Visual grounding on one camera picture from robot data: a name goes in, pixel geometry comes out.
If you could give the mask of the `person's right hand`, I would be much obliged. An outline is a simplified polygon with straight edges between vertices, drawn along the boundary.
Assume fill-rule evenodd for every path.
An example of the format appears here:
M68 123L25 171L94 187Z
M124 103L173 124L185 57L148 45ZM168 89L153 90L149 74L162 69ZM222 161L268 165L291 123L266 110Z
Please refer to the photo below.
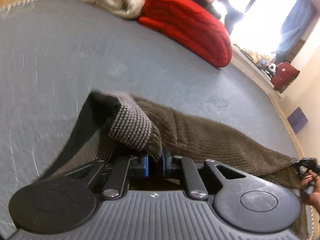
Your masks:
M313 172L312 170L308 171L308 174L304 176L300 187L309 186L313 183L313 192L310 197L303 197L302 201L307 204L313 206L319 212L319 202L320 202L320 190L319 190L319 175Z

